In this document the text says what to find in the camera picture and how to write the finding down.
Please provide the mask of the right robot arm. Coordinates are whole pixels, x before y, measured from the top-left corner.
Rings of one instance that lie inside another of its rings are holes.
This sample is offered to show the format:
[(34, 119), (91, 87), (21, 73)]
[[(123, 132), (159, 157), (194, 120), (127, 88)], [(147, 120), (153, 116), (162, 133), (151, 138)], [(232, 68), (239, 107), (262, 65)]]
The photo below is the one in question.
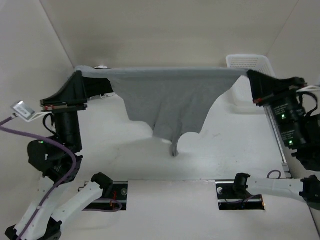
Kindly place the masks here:
[(269, 107), (283, 145), (292, 150), (305, 170), (305, 178), (255, 178), (238, 173), (232, 192), (238, 198), (270, 195), (294, 199), (320, 209), (320, 103), (319, 86), (308, 85), (301, 77), (277, 79), (258, 71), (246, 72), (253, 103)]

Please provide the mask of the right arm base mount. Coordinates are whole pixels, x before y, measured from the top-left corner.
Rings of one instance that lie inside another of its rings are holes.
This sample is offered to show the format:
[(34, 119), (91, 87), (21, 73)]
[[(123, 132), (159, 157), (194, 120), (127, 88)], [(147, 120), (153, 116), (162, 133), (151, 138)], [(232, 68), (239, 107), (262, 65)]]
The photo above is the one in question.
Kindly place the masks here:
[(261, 195), (252, 195), (247, 191), (247, 173), (238, 173), (234, 180), (217, 180), (215, 188), (220, 211), (265, 210)]

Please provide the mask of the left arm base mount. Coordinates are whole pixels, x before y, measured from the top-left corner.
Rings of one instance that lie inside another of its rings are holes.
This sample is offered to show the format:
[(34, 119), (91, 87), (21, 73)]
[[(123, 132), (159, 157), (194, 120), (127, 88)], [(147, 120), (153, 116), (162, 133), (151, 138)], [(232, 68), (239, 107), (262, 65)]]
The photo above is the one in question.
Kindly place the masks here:
[(127, 210), (128, 198), (127, 181), (116, 181), (110, 191), (102, 194), (102, 197), (89, 204), (85, 211), (98, 211), (105, 213), (114, 213)]

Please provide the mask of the grey tank top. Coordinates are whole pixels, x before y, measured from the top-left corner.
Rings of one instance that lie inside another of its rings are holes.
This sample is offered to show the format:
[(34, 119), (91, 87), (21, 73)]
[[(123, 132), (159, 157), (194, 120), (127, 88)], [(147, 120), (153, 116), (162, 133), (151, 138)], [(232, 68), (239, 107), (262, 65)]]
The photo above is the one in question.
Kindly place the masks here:
[(215, 101), (230, 90), (247, 71), (223, 67), (104, 68), (80, 65), (85, 78), (108, 79), (123, 99), (128, 118), (145, 122), (153, 136), (171, 142), (170, 154), (178, 156), (178, 142), (186, 133), (200, 133)]

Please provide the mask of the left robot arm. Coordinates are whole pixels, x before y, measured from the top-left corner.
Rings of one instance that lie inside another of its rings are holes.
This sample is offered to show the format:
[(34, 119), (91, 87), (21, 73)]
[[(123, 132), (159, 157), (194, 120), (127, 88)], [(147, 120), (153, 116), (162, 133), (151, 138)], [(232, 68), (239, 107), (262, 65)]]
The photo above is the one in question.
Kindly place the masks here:
[(53, 217), (57, 203), (66, 186), (77, 176), (83, 157), (78, 113), (87, 108), (91, 97), (113, 91), (106, 77), (75, 71), (54, 95), (42, 99), (41, 112), (36, 112), (23, 101), (11, 106), (14, 118), (26, 122), (51, 118), (55, 127), (50, 137), (11, 130), (3, 132), (31, 138), (27, 153), (29, 164), (41, 172), (38, 194), (19, 223), (5, 231), (10, 240), (57, 240), (61, 237), (64, 221)]

